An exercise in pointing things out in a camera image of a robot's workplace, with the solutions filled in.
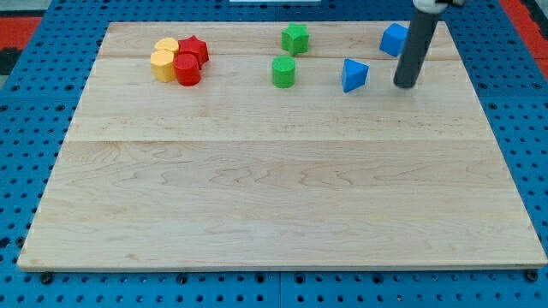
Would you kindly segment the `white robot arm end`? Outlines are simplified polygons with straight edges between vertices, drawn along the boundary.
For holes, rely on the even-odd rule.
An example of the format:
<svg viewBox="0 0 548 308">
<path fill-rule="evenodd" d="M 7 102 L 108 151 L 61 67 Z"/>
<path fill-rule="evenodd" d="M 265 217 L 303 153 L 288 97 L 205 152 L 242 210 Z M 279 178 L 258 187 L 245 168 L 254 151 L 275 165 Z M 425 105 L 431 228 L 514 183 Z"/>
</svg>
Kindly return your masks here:
<svg viewBox="0 0 548 308">
<path fill-rule="evenodd" d="M 462 7 L 467 0 L 413 0 L 416 9 L 423 13 L 439 15 L 449 6 Z"/>
</svg>

